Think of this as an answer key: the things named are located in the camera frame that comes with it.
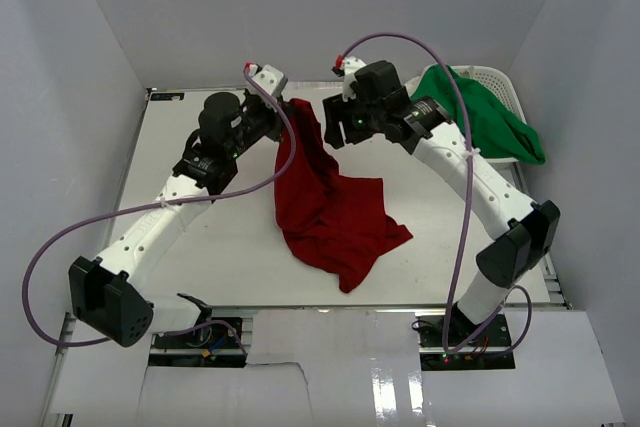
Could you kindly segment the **red t shirt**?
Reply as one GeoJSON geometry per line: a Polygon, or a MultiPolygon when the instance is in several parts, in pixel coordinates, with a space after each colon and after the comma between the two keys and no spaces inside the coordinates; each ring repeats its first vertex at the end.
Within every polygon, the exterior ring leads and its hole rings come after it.
{"type": "Polygon", "coordinates": [[[292,99],[294,134],[282,134],[275,169],[275,218],[292,255],[338,277],[349,293],[379,257],[413,238],[385,209],[380,178],[340,173],[325,150],[321,126],[310,102],[292,99]]]}

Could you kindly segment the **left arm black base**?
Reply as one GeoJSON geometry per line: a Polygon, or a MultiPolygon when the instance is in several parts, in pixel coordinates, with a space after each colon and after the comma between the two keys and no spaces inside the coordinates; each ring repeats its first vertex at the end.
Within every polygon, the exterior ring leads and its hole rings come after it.
{"type": "Polygon", "coordinates": [[[232,330],[242,338],[243,319],[222,317],[228,323],[210,325],[181,336],[155,336],[148,358],[149,367],[243,368],[246,356],[232,330]]]}

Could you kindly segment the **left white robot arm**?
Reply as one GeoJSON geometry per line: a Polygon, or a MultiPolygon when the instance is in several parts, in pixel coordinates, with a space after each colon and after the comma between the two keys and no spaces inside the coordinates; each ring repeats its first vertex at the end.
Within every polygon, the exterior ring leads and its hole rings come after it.
{"type": "Polygon", "coordinates": [[[78,257],[70,266],[75,317],[122,347],[137,343],[161,310],[142,296],[155,266],[231,183],[238,158],[264,137],[277,139],[283,127],[277,110],[257,94],[207,97],[156,207],[94,259],[78,257]]]}

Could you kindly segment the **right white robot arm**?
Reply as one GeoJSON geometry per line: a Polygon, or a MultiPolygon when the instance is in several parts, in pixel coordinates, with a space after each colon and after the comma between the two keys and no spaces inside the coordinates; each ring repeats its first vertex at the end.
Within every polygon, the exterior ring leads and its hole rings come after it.
{"type": "Polygon", "coordinates": [[[333,68],[341,93],[324,99],[324,140],[335,149],[376,134],[401,145],[464,200],[492,242],[452,305],[448,325],[467,337],[490,321],[519,280],[548,253],[560,218],[551,201],[537,203],[511,186],[481,155],[467,150],[459,127],[435,99],[410,98],[394,65],[340,57],[333,68]]]}

